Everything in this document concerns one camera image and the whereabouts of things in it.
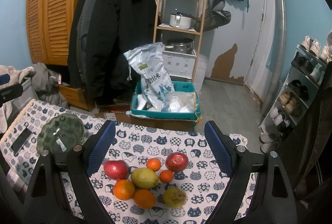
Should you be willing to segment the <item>wooden drawer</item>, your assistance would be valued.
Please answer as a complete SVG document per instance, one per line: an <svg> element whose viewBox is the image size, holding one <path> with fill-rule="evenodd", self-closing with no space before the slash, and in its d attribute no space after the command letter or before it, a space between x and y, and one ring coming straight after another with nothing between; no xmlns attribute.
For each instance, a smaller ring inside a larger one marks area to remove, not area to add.
<svg viewBox="0 0 332 224"><path fill-rule="evenodd" d="M68 86L59 85L59 92L67 102L74 107L89 110L88 102L82 89L74 89Z"/></svg>

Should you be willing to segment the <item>clear plastic bag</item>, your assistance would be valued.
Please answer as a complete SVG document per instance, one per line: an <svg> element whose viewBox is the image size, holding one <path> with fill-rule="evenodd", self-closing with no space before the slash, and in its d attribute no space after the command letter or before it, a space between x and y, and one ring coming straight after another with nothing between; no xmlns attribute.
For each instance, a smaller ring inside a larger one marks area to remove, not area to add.
<svg viewBox="0 0 332 224"><path fill-rule="evenodd" d="M194 113L197 108L196 92L174 91L163 100L161 111L168 113Z"/></svg>

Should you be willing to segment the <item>black hanging coat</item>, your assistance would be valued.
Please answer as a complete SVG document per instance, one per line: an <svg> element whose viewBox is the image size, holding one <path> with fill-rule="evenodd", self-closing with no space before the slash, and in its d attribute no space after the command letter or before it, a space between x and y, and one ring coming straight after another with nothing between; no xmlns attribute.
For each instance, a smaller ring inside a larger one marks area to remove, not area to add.
<svg viewBox="0 0 332 224"><path fill-rule="evenodd" d="M155 0L78 0L67 65L70 86L87 89L97 106L130 100L140 76L125 52L153 41Z"/></svg>

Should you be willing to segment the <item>cat pattern tablecloth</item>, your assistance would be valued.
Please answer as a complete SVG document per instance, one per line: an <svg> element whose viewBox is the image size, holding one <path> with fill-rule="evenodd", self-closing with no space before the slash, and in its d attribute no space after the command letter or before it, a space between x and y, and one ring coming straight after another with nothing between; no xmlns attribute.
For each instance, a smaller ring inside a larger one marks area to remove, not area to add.
<svg viewBox="0 0 332 224"><path fill-rule="evenodd" d="M102 118L32 100L1 138L1 153L25 184L43 150L83 144ZM229 182L203 134L115 122L103 162L125 162L129 176L109 177L103 165L89 180L115 223L204 223Z"/></svg>

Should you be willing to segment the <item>wooden louvered wardrobe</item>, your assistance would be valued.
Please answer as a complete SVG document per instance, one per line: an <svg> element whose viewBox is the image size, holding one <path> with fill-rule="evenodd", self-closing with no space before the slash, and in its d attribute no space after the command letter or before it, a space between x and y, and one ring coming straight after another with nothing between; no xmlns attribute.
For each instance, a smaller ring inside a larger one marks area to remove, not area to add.
<svg viewBox="0 0 332 224"><path fill-rule="evenodd" d="M26 0L26 32L33 63L67 64L78 0Z"/></svg>

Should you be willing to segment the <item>white rice bag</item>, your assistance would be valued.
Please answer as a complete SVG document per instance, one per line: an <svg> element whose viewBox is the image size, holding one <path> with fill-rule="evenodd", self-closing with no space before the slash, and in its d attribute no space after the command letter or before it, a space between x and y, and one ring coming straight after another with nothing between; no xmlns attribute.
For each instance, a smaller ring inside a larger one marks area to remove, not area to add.
<svg viewBox="0 0 332 224"><path fill-rule="evenodd" d="M142 95L156 111L161 111L166 96L174 91L163 62L164 45L146 44L124 53L133 70L141 76Z"/></svg>

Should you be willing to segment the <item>large orange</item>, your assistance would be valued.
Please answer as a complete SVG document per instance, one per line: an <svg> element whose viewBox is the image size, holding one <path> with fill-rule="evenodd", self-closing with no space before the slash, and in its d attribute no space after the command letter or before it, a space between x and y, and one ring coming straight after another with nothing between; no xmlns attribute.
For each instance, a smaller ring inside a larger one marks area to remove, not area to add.
<svg viewBox="0 0 332 224"><path fill-rule="evenodd" d="M135 185L129 180L118 180L113 188L113 193L120 200L130 200L136 191Z"/></svg>
<svg viewBox="0 0 332 224"><path fill-rule="evenodd" d="M136 190L133 200L142 209L151 209L156 203L156 198L149 189Z"/></svg>

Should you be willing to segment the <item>white door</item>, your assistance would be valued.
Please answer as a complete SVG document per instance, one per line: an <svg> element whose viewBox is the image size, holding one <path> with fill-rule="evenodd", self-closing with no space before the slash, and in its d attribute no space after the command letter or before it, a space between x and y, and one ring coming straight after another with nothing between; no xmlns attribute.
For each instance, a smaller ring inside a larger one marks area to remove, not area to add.
<svg viewBox="0 0 332 224"><path fill-rule="evenodd" d="M222 81L244 84L253 63L260 35L265 0L225 0L231 22L222 28L222 51L216 59Z"/></svg>

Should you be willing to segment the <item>small tangerine top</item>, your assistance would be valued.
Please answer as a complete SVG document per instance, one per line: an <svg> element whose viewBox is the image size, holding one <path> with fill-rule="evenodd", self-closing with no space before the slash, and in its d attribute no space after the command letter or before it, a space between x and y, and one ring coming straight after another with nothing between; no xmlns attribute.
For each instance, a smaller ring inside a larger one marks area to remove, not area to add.
<svg viewBox="0 0 332 224"><path fill-rule="evenodd" d="M157 158L150 158L146 163L146 167L155 172L159 171L159 169L161 168L161 161Z"/></svg>

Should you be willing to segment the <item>white shoe rack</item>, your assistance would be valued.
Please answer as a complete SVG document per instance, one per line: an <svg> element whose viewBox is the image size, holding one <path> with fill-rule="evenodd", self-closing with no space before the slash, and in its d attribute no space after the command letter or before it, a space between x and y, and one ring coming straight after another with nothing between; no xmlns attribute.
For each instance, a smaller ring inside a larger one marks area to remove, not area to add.
<svg viewBox="0 0 332 224"><path fill-rule="evenodd" d="M331 34L326 44L306 36L297 45L290 71L272 107L260 124L261 152L276 150L308 111L331 62Z"/></svg>

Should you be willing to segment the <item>red apple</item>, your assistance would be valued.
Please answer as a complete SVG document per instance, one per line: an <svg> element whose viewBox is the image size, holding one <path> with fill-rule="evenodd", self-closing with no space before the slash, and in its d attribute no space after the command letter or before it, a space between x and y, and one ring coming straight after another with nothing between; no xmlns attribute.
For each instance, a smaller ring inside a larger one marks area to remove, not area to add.
<svg viewBox="0 0 332 224"><path fill-rule="evenodd" d="M172 172L181 172L188 165L188 157L186 154L174 152L167 156L165 165Z"/></svg>
<svg viewBox="0 0 332 224"><path fill-rule="evenodd" d="M129 167L123 160L107 161L104 163L104 173L113 180L126 179L129 175Z"/></svg>

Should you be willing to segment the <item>steel steamer pot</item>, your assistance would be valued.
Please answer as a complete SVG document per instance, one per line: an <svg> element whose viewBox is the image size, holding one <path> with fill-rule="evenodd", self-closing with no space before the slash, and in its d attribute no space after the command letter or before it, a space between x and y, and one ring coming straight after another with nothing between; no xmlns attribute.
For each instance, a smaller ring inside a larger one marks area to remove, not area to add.
<svg viewBox="0 0 332 224"><path fill-rule="evenodd" d="M191 38L172 38L167 41L165 50L169 52L191 54L194 40Z"/></svg>

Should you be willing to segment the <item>brownish yellow pear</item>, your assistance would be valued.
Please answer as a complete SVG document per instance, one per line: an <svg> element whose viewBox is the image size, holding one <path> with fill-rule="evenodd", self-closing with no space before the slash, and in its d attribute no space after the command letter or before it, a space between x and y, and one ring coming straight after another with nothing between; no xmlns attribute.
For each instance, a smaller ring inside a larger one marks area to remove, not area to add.
<svg viewBox="0 0 332 224"><path fill-rule="evenodd" d="M183 206L186 199L186 193L177 187L170 188L163 194L163 202L171 208Z"/></svg>

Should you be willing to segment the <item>green glass bowl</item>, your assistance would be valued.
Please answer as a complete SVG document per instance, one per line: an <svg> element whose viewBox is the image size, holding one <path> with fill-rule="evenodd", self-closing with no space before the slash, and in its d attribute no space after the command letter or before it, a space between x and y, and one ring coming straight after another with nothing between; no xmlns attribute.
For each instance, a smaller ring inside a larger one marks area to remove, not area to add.
<svg viewBox="0 0 332 224"><path fill-rule="evenodd" d="M84 143L84 126L73 114L61 114L46 123L37 137L37 152L66 153Z"/></svg>

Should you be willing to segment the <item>small tangerine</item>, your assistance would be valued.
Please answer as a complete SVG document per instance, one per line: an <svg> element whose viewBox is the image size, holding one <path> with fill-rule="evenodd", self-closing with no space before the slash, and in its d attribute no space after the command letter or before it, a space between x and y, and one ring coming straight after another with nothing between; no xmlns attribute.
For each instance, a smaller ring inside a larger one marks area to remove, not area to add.
<svg viewBox="0 0 332 224"><path fill-rule="evenodd" d="M161 168L161 161L157 158L150 158L146 163L146 167L155 172L159 171L159 169Z"/></svg>
<svg viewBox="0 0 332 224"><path fill-rule="evenodd" d="M171 183L174 179L174 173L170 170L164 170L164 171L161 171L161 173L159 173L159 180L162 182L162 183Z"/></svg>

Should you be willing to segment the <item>white pot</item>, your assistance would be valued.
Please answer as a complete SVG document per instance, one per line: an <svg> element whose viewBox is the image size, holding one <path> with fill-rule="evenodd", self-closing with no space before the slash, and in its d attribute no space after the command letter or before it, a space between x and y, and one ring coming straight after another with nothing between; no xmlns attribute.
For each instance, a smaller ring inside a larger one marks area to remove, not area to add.
<svg viewBox="0 0 332 224"><path fill-rule="evenodd" d="M189 29L191 27L192 17L186 13L170 14L169 25L180 29Z"/></svg>

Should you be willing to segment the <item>wooden shelf rack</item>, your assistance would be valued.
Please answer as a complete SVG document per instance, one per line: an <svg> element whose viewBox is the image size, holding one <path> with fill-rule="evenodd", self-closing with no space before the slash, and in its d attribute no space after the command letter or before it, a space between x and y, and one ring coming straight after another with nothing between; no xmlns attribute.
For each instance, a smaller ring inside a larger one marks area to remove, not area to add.
<svg viewBox="0 0 332 224"><path fill-rule="evenodd" d="M156 0L153 41L164 44L166 70L174 80L194 81L207 0Z"/></svg>

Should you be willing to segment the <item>large orange front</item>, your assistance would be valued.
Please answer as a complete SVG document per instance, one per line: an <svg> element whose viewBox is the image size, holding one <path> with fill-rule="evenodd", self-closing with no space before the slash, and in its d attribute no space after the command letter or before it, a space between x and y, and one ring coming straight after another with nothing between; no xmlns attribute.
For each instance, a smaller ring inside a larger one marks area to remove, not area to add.
<svg viewBox="0 0 332 224"><path fill-rule="evenodd" d="M142 209L151 209L156 203L156 198L149 189L136 190L133 200Z"/></svg>

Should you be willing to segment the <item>grey clothes pile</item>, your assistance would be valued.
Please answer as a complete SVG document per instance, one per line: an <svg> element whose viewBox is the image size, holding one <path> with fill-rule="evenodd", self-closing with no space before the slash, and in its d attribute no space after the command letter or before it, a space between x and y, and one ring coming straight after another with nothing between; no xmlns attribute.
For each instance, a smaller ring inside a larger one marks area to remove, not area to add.
<svg viewBox="0 0 332 224"><path fill-rule="evenodd" d="M68 108L66 98L60 93L60 74L47 68L44 63L33 64L32 87L39 100L59 107Z"/></svg>

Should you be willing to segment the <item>white patterned storage box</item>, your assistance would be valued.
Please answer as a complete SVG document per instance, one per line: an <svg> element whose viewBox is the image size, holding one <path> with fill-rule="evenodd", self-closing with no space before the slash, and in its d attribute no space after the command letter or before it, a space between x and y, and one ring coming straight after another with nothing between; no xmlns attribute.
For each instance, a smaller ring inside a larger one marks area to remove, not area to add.
<svg viewBox="0 0 332 224"><path fill-rule="evenodd" d="M196 57L194 50L190 54L163 51L163 63L169 75L189 80L192 79Z"/></svg>

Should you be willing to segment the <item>grey backpack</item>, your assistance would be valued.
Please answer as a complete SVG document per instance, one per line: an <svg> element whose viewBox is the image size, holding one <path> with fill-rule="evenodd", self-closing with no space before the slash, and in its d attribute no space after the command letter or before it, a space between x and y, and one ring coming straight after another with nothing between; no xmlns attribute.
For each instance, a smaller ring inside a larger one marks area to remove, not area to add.
<svg viewBox="0 0 332 224"><path fill-rule="evenodd" d="M231 13L224 10L225 0L208 0L203 31L211 31L231 22Z"/></svg>

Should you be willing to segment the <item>black smartphone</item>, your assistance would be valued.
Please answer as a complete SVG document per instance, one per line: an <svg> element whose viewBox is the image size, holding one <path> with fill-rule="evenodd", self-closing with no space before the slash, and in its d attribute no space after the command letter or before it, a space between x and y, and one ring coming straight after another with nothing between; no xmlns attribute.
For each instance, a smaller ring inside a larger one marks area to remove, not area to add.
<svg viewBox="0 0 332 224"><path fill-rule="evenodd" d="M32 132L29 129L24 129L22 131L22 133L16 138L11 146L11 149L14 153L17 153L21 149L31 134Z"/></svg>

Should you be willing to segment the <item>teal cardboard box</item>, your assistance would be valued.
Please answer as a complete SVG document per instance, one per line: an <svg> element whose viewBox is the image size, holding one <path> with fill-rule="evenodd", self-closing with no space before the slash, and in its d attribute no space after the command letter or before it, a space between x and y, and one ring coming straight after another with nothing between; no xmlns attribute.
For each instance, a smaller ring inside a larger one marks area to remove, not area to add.
<svg viewBox="0 0 332 224"><path fill-rule="evenodd" d="M173 81L173 86L175 91L185 92L185 93L196 93L194 85L190 82L183 81ZM202 109L199 106L199 98L197 94L196 96L196 111L194 112L158 112L158 111L148 111L148 110L139 110L138 107L138 95L142 93L141 82L137 82L136 88L132 97L131 102L131 113L134 116L138 117L149 117L154 119L179 119L179 120L189 120L189 121L197 121L202 116Z"/></svg>

